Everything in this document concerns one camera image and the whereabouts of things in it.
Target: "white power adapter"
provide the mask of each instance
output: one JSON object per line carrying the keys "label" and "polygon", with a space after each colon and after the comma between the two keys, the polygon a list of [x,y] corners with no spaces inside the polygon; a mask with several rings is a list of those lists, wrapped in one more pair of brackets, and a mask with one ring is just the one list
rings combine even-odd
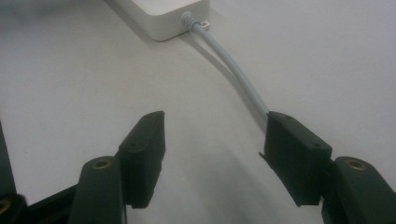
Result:
{"label": "white power adapter", "polygon": [[188,29],[181,17],[191,12],[208,29],[209,0],[114,0],[146,34],[164,41],[183,34]]}

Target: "screw hole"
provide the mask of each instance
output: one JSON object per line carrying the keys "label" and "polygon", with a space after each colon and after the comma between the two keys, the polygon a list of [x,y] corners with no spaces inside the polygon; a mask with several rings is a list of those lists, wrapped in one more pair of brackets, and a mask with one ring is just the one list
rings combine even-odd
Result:
{"label": "screw hole", "polygon": [[0,201],[0,215],[5,213],[11,206],[11,202],[7,199]]}
{"label": "screw hole", "polygon": [[363,171],[363,170],[367,170],[366,165],[364,165],[363,163],[361,163],[360,161],[355,161],[355,160],[347,160],[346,164],[355,170],[359,170],[359,171]]}
{"label": "screw hole", "polygon": [[102,170],[111,165],[110,160],[99,160],[93,164],[92,168],[95,170]]}

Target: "cable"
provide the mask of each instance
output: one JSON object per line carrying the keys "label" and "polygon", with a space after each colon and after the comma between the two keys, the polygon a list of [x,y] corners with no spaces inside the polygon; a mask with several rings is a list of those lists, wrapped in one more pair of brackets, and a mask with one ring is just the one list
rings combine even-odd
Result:
{"label": "cable", "polygon": [[198,34],[207,45],[209,45],[218,55],[219,57],[227,64],[228,68],[233,72],[239,84],[242,86],[243,90],[247,94],[247,97],[256,107],[257,111],[260,113],[260,116],[267,120],[267,114],[269,112],[268,107],[262,101],[259,94],[254,89],[253,85],[250,83],[248,78],[245,76],[244,72],[238,66],[238,64],[233,60],[233,58],[224,50],[224,48],[201,26],[201,23],[198,22],[190,12],[186,12],[181,17],[181,21],[185,27],[187,27],[190,31]]}

